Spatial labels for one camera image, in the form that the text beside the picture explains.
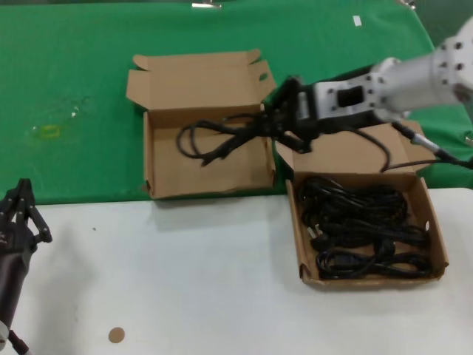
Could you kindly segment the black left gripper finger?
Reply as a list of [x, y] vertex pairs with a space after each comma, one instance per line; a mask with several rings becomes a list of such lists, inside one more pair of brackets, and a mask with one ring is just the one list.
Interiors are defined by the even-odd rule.
[[21, 178], [15, 188], [6, 192], [1, 200], [1, 221], [11, 221], [15, 215], [20, 220], [33, 219], [35, 198], [30, 179]]
[[49, 226], [46, 224], [39, 210], [34, 205], [30, 205], [28, 207], [28, 212], [30, 219], [33, 221], [35, 227], [38, 229], [38, 233], [35, 236], [35, 241], [37, 243], [51, 243], [52, 235]]

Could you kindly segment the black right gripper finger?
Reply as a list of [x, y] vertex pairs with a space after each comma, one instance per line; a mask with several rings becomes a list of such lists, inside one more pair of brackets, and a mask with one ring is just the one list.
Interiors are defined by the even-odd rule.
[[264, 101], [258, 121], [281, 121], [294, 123], [299, 108], [298, 94], [302, 82], [297, 76], [289, 76]]
[[287, 135], [286, 132], [293, 131], [284, 122], [262, 121], [258, 124], [259, 136], [279, 142], [299, 154], [306, 154], [312, 151], [309, 141], [303, 141], [297, 136]]

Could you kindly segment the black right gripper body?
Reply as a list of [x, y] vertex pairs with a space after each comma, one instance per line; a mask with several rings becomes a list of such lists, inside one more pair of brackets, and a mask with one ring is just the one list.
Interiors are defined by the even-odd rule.
[[313, 140], [320, 135], [330, 134], [330, 124], [321, 118], [317, 84], [302, 84], [298, 99], [296, 120], [286, 123], [293, 131], [292, 134], [301, 140]]

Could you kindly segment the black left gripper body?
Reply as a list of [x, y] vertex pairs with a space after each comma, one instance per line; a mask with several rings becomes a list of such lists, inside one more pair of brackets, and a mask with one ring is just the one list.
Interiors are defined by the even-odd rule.
[[35, 235], [28, 227], [28, 220], [1, 219], [1, 259], [37, 250]]

